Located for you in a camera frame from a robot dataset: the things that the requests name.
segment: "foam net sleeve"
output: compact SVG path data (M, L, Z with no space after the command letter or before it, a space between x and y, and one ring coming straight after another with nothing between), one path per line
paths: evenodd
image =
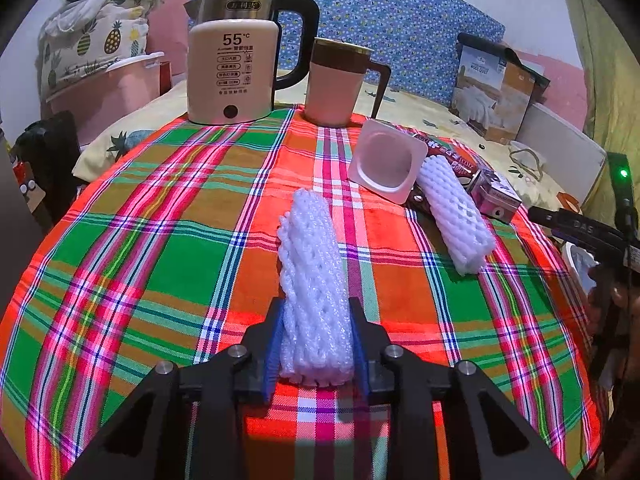
M285 293L280 376L306 386L353 377L353 337L346 280L328 206L305 189L293 194L278 228Z
M462 276L477 274L486 263L485 257L495 249L494 235L447 159L428 156L416 181L429 202L457 272Z

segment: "bed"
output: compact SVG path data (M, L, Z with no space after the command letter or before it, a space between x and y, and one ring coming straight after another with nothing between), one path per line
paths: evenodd
M370 112L372 88L357 112ZM302 102L303 86L276 98ZM34 255L0 323L0 427L37 479L60 479L159 360L202 362L263 319L281 294L278 216L300 187L327 199L348 293L367 318L425 360L476 362L581 471L606 396L587 378L582 297L524 208L510 225L488 222L497 249L480 275L461 278L432 221L348 182L362 115L330 130L293 105L203 128L185 110L182 84L87 148L75 171L91 184ZM558 207L552 179L510 173L507 147L445 108L390 92L379 117L451 139L506 174L525 202ZM139 130L153 133L116 164L104 160L112 136ZM267 412L242 418L250 478L385 477L388 407L366 406L349 385L279 382Z

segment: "pillow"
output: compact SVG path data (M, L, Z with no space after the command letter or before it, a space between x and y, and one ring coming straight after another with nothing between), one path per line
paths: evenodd
M45 99L113 63L145 53L146 16L161 0L81 0L63 7L40 32Z

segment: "yellow curtain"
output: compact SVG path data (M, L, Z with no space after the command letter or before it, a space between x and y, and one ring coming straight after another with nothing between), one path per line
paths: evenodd
M584 132L608 152L625 153L640 196L640 64L597 0L566 0L584 67L589 107ZM605 168L583 205L585 215L613 225L615 200Z

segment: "pink box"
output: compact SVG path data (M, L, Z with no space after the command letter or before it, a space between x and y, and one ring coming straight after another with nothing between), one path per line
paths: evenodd
M522 200L501 174L482 168L467 189L478 210L485 216L508 224Z
M160 95L162 52L119 61L85 77L47 99L51 111L69 110L76 121L78 143L89 144L108 126Z

